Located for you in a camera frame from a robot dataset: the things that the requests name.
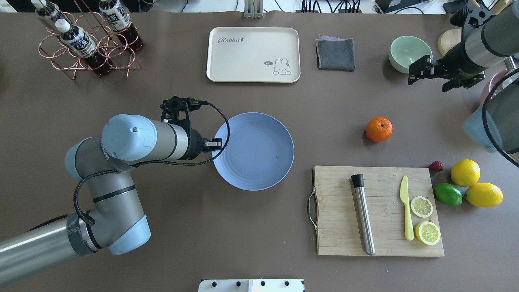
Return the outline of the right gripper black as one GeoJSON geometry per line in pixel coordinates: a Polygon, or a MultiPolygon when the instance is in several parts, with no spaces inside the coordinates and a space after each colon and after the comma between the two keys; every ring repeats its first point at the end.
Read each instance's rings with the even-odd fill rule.
{"type": "Polygon", "coordinates": [[[433,67],[431,55],[424,55],[413,62],[408,69],[408,85],[421,78],[427,78],[434,72],[434,77],[445,78],[442,91],[454,88],[471,88],[485,78],[485,70],[491,65],[492,54],[481,40],[484,25],[493,18],[493,14],[483,5],[467,4],[452,16],[461,27],[461,39],[433,67]]]}

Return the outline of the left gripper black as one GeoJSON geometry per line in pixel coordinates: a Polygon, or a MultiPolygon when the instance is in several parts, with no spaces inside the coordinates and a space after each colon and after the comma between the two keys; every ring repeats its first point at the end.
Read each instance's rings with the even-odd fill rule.
{"type": "Polygon", "coordinates": [[[222,150],[221,138],[213,138],[209,141],[191,127],[190,112],[199,110],[201,105],[202,101],[178,96],[164,100],[160,105],[163,111],[161,120],[171,125],[177,138],[175,152],[168,159],[193,160],[202,152],[222,150]]]}

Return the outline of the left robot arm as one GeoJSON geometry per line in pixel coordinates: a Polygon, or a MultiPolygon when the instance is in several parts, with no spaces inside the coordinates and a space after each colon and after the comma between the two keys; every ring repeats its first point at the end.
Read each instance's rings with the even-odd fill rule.
{"type": "Polygon", "coordinates": [[[130,172],[147,164],[191,166],[202,152],[226,148],[230,135],[206,139],[190,113],[211,102],[174,96],[161,104],[160,120],[119,114],[100,137],[86,138],[65,157],[78,181],[74,211],[1,242],[1,285],[8,285],[102,248],[121,255],[150,239],[150,227],[130,172]]]}

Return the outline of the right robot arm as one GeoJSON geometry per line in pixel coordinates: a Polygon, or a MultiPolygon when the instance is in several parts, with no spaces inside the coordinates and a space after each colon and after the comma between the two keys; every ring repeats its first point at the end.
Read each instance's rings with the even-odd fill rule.
{"type": "MultiPolygon", "coordinates": [[[[443,58],[424,55],[410,65],[408,85],[424,78],[445,78],[442,91],[471,88],[485,78],[485,70],[518,53],[518,2],[499,14],[470,0],[451,22],[462,29],[461,40],[443,58]]],[[[491,88],[483,104],[462,124],[462,129],[487,152],[498,152],[518,165],[518,70],[491,88]]]]}

